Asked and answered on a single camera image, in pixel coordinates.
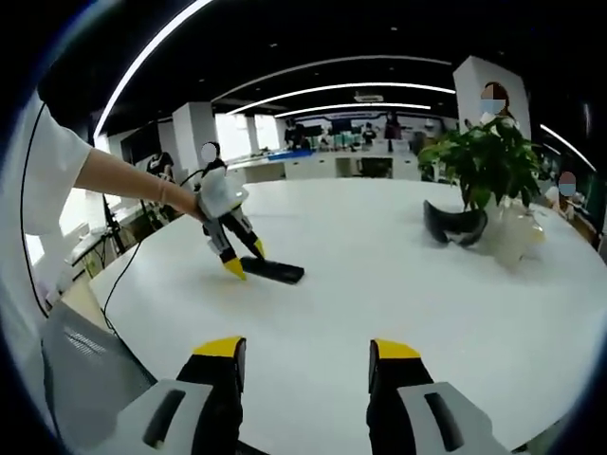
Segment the office desk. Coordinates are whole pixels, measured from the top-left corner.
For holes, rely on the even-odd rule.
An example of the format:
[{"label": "office desk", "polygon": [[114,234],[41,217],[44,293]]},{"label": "office desk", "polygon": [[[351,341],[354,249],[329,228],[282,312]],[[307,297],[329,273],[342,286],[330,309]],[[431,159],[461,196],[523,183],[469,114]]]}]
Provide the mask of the office desk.
[{"label": "office desk", "polygon": [[392,160],[392,178],[420,180],[417,157],[411,152],[316,152],[301,158],[270,160],[252,158],[229,164],[228,175],[241,183],[260,183],[275,180],[306,180],[319,178],[345,178],[358,173],[356,161],[363,158]]},{"label": "office desk", "polygon": [[[575,230],[535,208],[546,240],[515,275],[438,247],[422,202],[461,209],[448,185],[339,179],[248,185],[268,257],[304,266],[296,286],[240,282],[183,217],[146,239],[108,316],[156,376],[201,343],[248,338],[241,439],[263,451],[369,455],[369,340],[415,347],[513,449],[570,409],[605,329],[607,268]],[[234,242],[239,254],[245,250]],[[103,304],[133,250],[92,282]]]}]

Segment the potted plant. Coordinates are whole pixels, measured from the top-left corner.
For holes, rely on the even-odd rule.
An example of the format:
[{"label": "potted plant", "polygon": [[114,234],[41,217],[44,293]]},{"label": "potted plant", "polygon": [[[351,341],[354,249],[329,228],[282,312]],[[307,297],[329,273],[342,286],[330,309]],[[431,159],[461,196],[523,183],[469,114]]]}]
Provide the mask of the potted plant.
[{"label": "potted plant", "polygon": [[495,118],[465,133],[447,132],[420,152],[418,163],[420,170],[435,162],[445,166],[447,179],[459,185],[464,210],[485,209],[491,196],[497,206],[505,196],[520,197],[528,208],[540,192],[534,176],[540,166],[532,147],[517,128]]}]

